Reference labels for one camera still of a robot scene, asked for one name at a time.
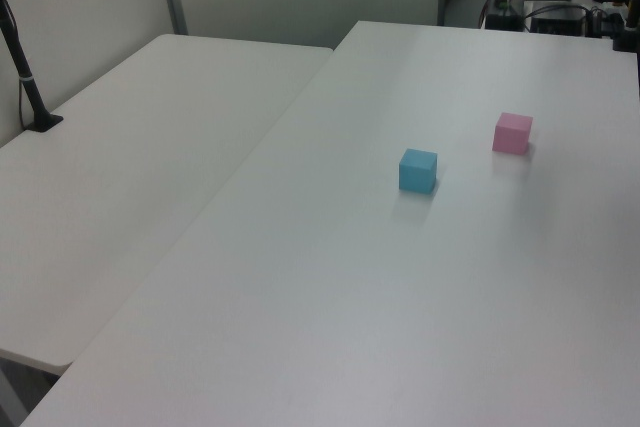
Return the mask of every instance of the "black stand base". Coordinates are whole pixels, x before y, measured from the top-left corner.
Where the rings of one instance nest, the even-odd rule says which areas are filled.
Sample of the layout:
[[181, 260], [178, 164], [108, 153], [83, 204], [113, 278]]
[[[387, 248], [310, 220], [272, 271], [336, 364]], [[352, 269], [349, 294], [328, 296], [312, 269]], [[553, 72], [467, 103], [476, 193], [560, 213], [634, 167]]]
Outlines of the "black stand base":
[[637, 52], [640, 35], [637, 30], [623, 30], [613, 39], [613, 50], [616, 52]]
[[47, 130], [49, 130], [50, 128], [52, 128], [55, 125], [58, 125], [60, 122], [62, 122], [63, 117], [59, 116], [59, 115], [50, 115], [50, 119], [47, 119], [47, 121], [45, 123], [43, 122], [39, 122], [37, 125], [34, 122], [33, 124], [29, 124], [25, 127], [25, 130], [32, 130], [33, 132], [46, 132]]

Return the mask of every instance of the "table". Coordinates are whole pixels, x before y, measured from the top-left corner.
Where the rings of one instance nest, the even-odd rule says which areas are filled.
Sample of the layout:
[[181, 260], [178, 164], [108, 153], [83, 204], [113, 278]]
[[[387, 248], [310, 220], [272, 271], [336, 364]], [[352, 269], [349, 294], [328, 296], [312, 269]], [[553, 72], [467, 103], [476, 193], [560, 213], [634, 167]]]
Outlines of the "table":
[[[635, 69], [359, 23], [25, 427], [633, 425]], [[527, 157], [491, 151], [504, 110]], [[433, 197], [398, 191], [408, 147]]]
[[330, 53], [162, 36], [0, 149], [0, 357], [61, 374]]

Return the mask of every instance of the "cube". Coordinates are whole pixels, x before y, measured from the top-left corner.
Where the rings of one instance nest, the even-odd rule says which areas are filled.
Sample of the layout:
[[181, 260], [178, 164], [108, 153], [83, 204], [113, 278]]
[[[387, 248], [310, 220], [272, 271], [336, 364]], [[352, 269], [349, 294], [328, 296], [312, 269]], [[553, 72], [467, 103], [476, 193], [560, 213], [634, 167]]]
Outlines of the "cube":
[[496, 124], [493, 150], [507, 154], [526, 154], [532, 123], [533, 117], [503, 112]]
[[400, 190], [430, 194], [436, 185], [438, 154], [407, 149], [400, 161]]

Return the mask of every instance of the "pink cube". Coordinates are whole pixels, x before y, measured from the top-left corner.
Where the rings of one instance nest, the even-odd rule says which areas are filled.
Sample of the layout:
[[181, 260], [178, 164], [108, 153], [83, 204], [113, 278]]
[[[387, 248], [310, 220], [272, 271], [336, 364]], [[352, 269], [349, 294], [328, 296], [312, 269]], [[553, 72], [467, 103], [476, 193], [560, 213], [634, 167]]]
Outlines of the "pink cube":
[[507, 154], [526, 154], [532, 123], [533, 117], [503, 112], [496, 124], [493, 150]]

